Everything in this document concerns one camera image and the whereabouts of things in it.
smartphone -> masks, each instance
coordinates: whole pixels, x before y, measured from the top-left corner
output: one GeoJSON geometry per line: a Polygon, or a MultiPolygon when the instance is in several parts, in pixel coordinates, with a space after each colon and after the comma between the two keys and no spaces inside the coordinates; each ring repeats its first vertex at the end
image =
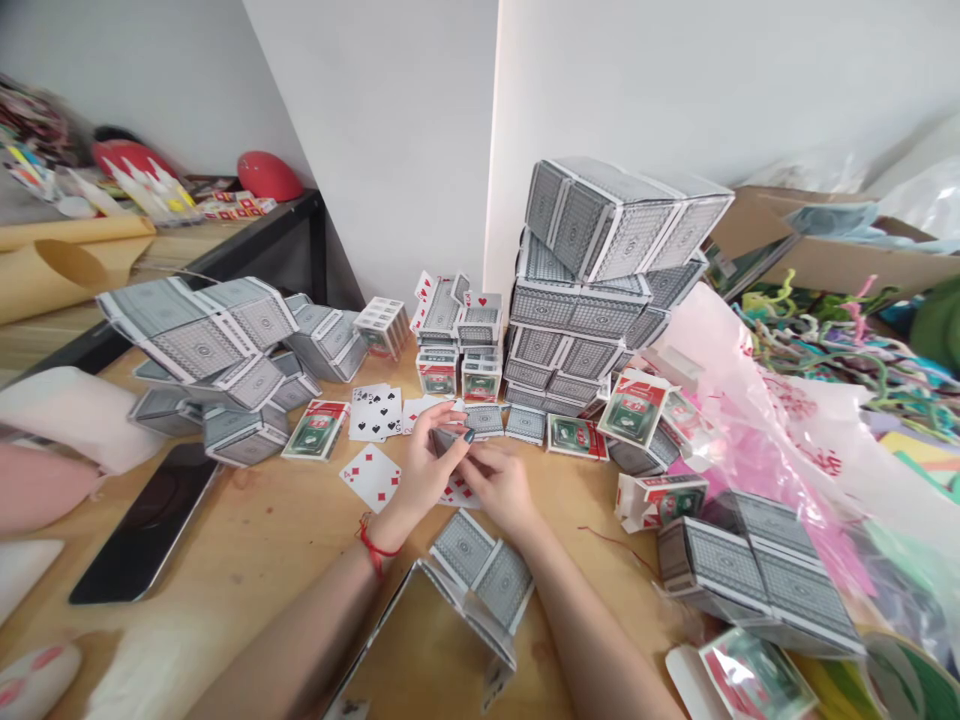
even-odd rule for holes
{"type": "Polygon", "coordinates": [[[146,596],[220,467],[200,443],[173,448],[70,593],[70,604],[135,602],[146,596]]]}

white wall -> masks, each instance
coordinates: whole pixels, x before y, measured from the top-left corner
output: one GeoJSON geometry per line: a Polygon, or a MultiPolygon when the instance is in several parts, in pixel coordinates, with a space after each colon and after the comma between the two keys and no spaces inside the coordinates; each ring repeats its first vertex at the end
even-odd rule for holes
{"type": "Polygon", "coordinates": [[[479,283],[497,0],[244,0],[364,296],[479,283]]]}
{"type": "Polygon", "coordinates": [[[266,150],[313,184],[239,0],[0,0],[0,72],[128,128],[178,170],[233,175],[266,150]]]}
{"type": "Polygon", "coordinates": [[[829,140],[876,154],[960,97],[958,38],[955,0],[502,0],[485,290],[538,159],[731,183],[829,140]]]}

table surface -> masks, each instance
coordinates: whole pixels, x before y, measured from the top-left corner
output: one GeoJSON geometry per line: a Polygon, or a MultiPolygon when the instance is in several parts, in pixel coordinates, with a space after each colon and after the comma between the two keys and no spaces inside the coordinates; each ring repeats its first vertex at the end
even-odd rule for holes
{"type": "MultiPolygon", "coordinates": [[[[399,364],[368,357],[351,385],[322,383],[323,396],[349,400],[352,387],[389,382],[401,387],[404,397],[419,397],[415,351],[411,341],[399,364]]],[[[142,359],[139,350],[131,350],[102,376],[140,390],[130,372],[142,359]]],[[[301,413],[290,413],[291,427],[301,413]]],[[[616,538],[657,567],[655,535],[626,535],[614,517],[616,466],[550,454],[509,438],[490,442],[503,443],[525,459],[543,515],[673,692],[664,655],[696,627],[699,615],[660,600],[650,575],[627,549],[578,530],[588,526],[616,538]]],[[[409,438],[397,436],[381,447],[402,465],[408,443],[409,438]]],[[[28,536],[61,538],[66,546],[0,628],[0,667],[46,643],[75,637],[83,665],[51,720],[181,718],[254,635],[355,542],[357,522],[367,508],[338,473],[363,446],[344,434],[328,464],[277,456],[246,470],[225,470],[152,596],[129,605],[73,607],[67,596],[162,457],[108,479],[99,501],[85,501],[28,536]]],[[[391,569],[393,582],[426,553],[453,512],[438,506],[427,515],[391,569]]],[[[485,513],[473,514],[494,537],[502,535],[485,513]]],[[[383,589],[385,594],[391,590],[383,589]]],[[[488,716],[573,717],[536,593],[515,642],[519,671],[488,716]]],[[[370,720],[479,717],[490,657],[419,573],[348,695],[371,700],[370,720]]]]}
{"type": "MultiPolygon", "coordinates": [[[[140,265],[182,268],[254,220],[208,220],[186,228],[158,228],[150,247],[134,264],[130,283],[167,277],[167,270],[140,265]]],[[[19,322],[0,326],[0,386],[29,370],[103,320],[96,302],[90,300],[19,322]]]]}

hand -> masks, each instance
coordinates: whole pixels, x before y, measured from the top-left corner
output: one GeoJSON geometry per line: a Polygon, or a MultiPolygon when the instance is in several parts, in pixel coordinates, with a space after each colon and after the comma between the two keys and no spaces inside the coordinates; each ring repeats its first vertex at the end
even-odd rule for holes
{"type": "Polygon", "coordinates": [[[450,480],[450,474],[467,454],[470,443],[473,441],[473,431],[469,428],[463,425],[447,424],[467,419],[466,413],[454,412],[451,410],[452,407],[452,400],[434,405],[421,413],[416,425],[413,426],[410,449],[407,453],[407,462],[403,467],[400,486],[389,505],[396,505],[402,508],[405,514],[416,518],[414,525],[437,504],[440,494],[450,480]],[[442,457],[438,458],[433,453],[430,431],[441,426],[461,437],[442,457]]]}
{"type": "Polygon", "coordinates": [[[523,460],[503,448],[489,443],[472,445],[457,469],[483,509],[514,538],[540,517],[530,497],[523,460]]]}

cardboard box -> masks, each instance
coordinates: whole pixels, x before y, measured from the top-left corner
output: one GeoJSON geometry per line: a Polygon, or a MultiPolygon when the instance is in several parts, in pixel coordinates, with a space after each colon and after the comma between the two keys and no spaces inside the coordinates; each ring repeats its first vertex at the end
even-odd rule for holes
{"type": "MultiPolygon", "coordinates": [[[[743,187],[736,191],[733,205],[713,229],[710,238],[725,258],[734,259],[790,238],[793,230],[783,218],[806,205],[869,199],[864,195],[743,187]]],[[[920,242],[936,240],[892,217],[881,217],[874,227],[920,242]]],[[[876,290],[886,285],[901,288],[899,293],[891,296],[893,302],[909,299],[943,280],[960,275],[960,256],[925,255],[804,235],[761,275],[760,280],[779,285],[790,268],[797,273],[792,282],[795,287],[849,295],[858,293],[867,276],[876,274],[873,285],[876,290]]]]}

